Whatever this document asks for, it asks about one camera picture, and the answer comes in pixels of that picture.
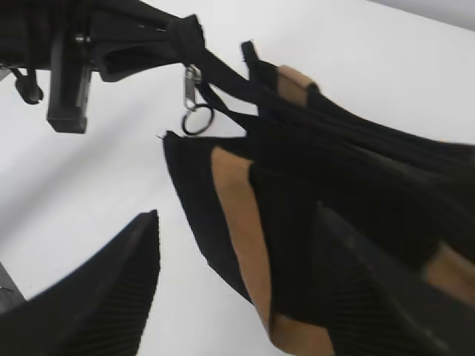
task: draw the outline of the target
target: black strap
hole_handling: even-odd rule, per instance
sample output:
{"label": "black strap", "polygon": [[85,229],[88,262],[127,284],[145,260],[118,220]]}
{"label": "black strap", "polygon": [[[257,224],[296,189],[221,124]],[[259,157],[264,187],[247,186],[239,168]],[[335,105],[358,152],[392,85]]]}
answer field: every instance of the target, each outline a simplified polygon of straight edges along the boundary
{"label": "black strap", "polygon": [[432,150],[409,139],[403,137],[392,139],[392,136],[381,135],[365,125],[335,120],[334,117],[325,113],[298,107],[280,98],[258,82],[244,79],[206,49],[203,30],[196,16],[173,21],[167,33],[180,61],[184,65],[193,64],[201,70],[203,81],[205,81],[200,86],[203,98],[210,100],[210,105],[229,115],[238,124],[240,124],[241,114],[230,111],[206,83],[215,85],[237,99],[278,113],[275,118],[284,121],[286,125],[298,126],[306,131],[315,130],[319,133],[323,131],[416,167],[441,172],[461,164],[459,160],[446,155],[435,156]]}

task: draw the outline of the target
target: black bag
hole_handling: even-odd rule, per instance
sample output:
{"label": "black bag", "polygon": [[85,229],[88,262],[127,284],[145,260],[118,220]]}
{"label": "black bag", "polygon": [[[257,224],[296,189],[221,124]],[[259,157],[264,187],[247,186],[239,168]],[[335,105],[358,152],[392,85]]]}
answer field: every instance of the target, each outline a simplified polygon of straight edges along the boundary
{"label": "black bag", "polygon": [[294,355],[472,355],[474,148],[359,118],[250,42],[248,81],[207,51],[195,16],[168,32],[207,104],[246,129],[164,145],[201,252],[271,341]]}

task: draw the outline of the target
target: white surface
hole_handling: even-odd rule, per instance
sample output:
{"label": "white surface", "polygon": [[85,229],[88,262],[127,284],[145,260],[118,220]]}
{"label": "white surface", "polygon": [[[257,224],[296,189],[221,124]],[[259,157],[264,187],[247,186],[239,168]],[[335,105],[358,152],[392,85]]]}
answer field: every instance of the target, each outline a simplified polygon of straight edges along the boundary
{"label": "white surface", "polygon": [[475,30],[475,2],[473,0],[371,0],[416,13],[429,19],[455,24]]}
{"label": "white surface", "polygon": [[[364,0],[162,0],[200,15],[209,47],[245,73],[239,45],[314,77],[367,119],[475,143],[475,33]],[[252,307],[200,256],[155,134],[179,132],[180,66],[94,78],[85,136],[59,135],[46,103],[0,85],[0,260],[26,297],[54,284],[141,211],[158,208],[163,269],[140,356],[281,355]],[[43,87],[48,76],[40,77]],[[253,110],[232,103],[239,110]],[[241,134],[218,117],[210,134]]]}

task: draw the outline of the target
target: black plastic part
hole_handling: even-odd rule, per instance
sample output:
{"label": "black plastic part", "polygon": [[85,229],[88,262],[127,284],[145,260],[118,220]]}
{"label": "black plastic part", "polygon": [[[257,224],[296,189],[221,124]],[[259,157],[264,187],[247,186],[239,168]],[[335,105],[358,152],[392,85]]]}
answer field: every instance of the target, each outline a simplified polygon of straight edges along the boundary
{"label": "black plastic part", "polygon": [[29,104],[41,96],[34,70],[51,70],[47,120],[83,134],[91,73],[117,82],[177,63],[166,34],[176,18],[139,0],[3,0],[0,62],[27,68],[29,87],[20,80],[17,88]]}
{"label": "black plastic part", "polygon": [[68,21],[71,1],[57,9],[56,32],[51,46],[51,89],[47,120],[56,132],[84,134],[92,68],[85,43],[78,43],[77,33],[88,34],[87,20],[73,25]]}
{"label": "black plastic part", "polygon": [[37,105],[45,98],[43,90],[36,83],[32,86],[27,76],[18,78],[15,81],[15,88],[23,101],[29,105]]}
{"label": "black plastic part", "polygon": [[160,270],[157,212],[69,277],[0,317],[1,354],[135,356]]}

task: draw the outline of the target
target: brown leather trim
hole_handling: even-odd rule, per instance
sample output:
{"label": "brown leather trim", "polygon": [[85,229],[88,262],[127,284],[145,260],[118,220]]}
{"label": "brown leather trim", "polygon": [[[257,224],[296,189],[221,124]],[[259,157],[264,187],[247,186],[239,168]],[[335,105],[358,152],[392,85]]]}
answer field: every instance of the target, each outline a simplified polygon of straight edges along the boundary
{"label": "brown leather trim", "polygon": [[427,281],[475,308],[475,264],[450,246],[441,244],[427,265]]}
{"label": "brown leather trim", "polygon": [[284,99],[307,106],[307,88],[314,81],[297,70],[283,65],[278,70],[278,93]]}
{"label": "brown leather trim", "polygon": [[212,152],[214,188],[220,200],[240,272],[269,338],[279,349],[297,356],[330,356],[333,345],[325,328],[271,315],[269,256],[257,200],[249,183],[252,161],[221,148]]}

